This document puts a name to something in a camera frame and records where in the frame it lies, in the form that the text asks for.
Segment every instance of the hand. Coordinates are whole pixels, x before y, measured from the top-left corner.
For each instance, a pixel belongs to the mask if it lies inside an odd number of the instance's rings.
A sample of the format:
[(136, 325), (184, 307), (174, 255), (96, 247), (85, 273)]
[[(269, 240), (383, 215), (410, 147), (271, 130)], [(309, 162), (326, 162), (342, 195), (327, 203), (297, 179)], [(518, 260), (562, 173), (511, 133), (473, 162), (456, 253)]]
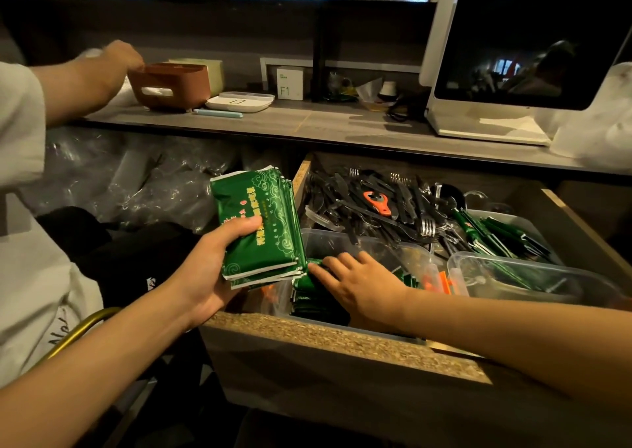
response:
[(349, 312), (352, 324), (382, 330), (384, 325), (396, 326), (406, 295), (414, 289), (404, 285), (367, 252), (360, 252), (358, 260), (341, 253), (337, 258), (326, 257), (322, 263), (337, 279), (313, 263), (308, 269)]
[(239, 290), (221, 276), (226, 247), (261, 226), (259, 216), (232, 219), (201, 238), (180, 268), (162, 285), (163, 290), (186, 298), (191, 306), (189, 328), (203, 324), (223, 308)]
[(103, 56), (121, 63), (125, 67), (125, 72), (140, 69), (145, 65), (145, 61), (136, 49), (122, 40), (115, 40), (105, 46)]

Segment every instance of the blue pen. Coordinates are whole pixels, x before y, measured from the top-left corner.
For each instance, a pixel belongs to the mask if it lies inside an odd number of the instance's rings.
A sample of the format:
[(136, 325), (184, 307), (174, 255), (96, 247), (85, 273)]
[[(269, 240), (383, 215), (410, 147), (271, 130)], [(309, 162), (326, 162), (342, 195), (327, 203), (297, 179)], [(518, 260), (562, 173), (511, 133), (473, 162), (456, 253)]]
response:
[(199, 116), (230, 117), (232, 119), (243, 118), (243, 114), (241, 112), (212, 111), (210, 109), (194, 109), (194, 112)]

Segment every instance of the white sleeve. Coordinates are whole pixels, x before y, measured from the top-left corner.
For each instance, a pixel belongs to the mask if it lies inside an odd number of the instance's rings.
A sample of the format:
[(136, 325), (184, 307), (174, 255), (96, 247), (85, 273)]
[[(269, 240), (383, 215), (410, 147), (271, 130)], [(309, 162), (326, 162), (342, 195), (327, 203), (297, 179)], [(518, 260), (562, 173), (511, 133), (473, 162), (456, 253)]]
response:
[(28, 67), (0, 62), (0, 191), (41, 176), (45, 140), (39, 80)]

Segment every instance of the orange bottle opener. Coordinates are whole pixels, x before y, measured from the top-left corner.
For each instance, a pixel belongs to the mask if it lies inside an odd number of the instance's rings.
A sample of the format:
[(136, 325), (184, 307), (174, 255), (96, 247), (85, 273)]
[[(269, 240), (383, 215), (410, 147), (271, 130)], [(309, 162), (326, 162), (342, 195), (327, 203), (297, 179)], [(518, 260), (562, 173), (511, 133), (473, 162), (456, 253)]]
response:
[(364, 193), (364, 198), (366, 198), (371, 205), (375, 207), (375, 210), (384, 217), (391, 216), (391, 209), (389, 209), (389, 198), (386, 197), (383, 193), (368, 191)]

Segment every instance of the white shirt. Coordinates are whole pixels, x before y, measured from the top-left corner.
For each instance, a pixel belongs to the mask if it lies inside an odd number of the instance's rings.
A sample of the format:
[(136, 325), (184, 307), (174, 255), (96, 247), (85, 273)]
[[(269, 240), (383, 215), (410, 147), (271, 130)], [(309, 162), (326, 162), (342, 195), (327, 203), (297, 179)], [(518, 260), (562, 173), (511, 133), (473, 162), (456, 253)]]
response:
[(0, 387), (103, 308), (84, 277), (12, 193), (43, 172), (45, 108), (30, 69), (0, 62)]

